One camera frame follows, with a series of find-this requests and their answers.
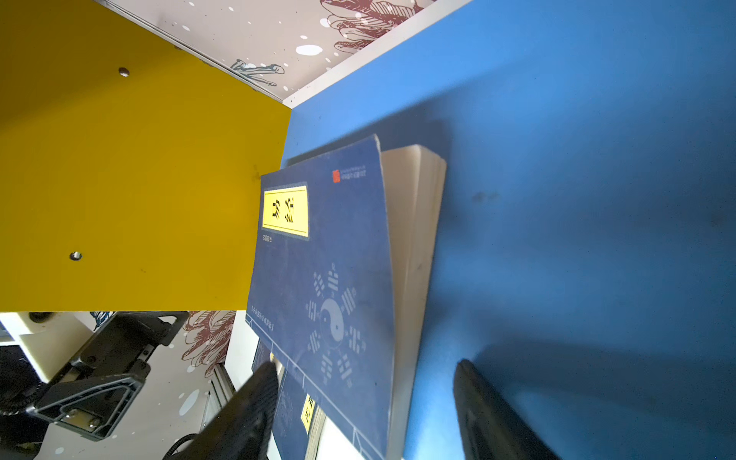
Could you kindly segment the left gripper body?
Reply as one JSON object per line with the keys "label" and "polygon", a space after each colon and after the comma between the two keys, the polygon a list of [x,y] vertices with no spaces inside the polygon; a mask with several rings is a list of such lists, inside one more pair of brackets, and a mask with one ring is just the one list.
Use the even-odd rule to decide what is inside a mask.
{"label": "left gripper body", "polygon": [[188,312],[117,312],[65,362],[27,408],[87,440],[107,439],[151,372],[149,359],[170,345]]}

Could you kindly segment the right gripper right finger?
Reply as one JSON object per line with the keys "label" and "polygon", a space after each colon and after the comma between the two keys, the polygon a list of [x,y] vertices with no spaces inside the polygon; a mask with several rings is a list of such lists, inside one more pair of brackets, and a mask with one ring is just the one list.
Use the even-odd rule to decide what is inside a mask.
{"label": "right gripper right finger", "polygon": [[461,360],[455,368],[453,396],[467,459],[558,457],[469,360]]}

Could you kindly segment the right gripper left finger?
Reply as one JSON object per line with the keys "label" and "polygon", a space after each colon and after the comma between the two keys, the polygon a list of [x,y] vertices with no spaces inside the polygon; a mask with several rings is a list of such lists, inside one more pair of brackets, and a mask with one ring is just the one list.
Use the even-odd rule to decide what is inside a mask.
{"label": "right gripper left finger", "polygon": [[168,459],[266,459],[278,404],[276,364],[262,364],[203,431],[174,443]]}

